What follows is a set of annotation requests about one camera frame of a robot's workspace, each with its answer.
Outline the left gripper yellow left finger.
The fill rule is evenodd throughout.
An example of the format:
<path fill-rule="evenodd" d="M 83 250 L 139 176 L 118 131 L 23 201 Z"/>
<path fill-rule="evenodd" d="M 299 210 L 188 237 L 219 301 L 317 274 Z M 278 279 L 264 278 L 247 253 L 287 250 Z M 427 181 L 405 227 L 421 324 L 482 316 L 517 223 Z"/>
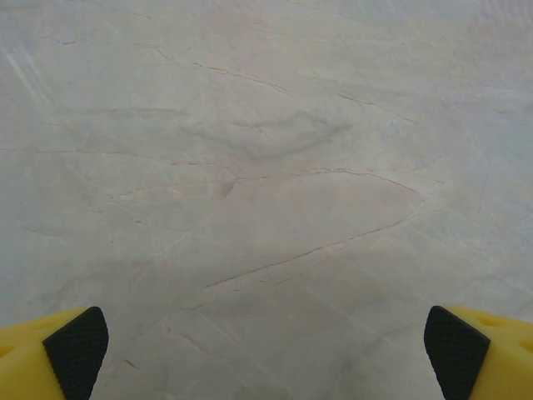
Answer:
<path fill-rule="evenodd" d="M 2 399 L 89 399 L 107 352 L 102 309 L 80 307 L 1 329 Z"/>

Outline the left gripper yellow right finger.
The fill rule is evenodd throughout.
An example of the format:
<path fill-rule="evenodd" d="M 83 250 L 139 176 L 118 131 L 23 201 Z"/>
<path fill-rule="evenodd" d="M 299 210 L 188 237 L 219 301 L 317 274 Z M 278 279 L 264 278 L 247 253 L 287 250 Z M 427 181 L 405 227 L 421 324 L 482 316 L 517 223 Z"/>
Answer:
<path fill-rule="evenodd" d="M 532 324 L 459 306 L 434 306 L 425 350 L 444 399 L 532 398 Z"/>

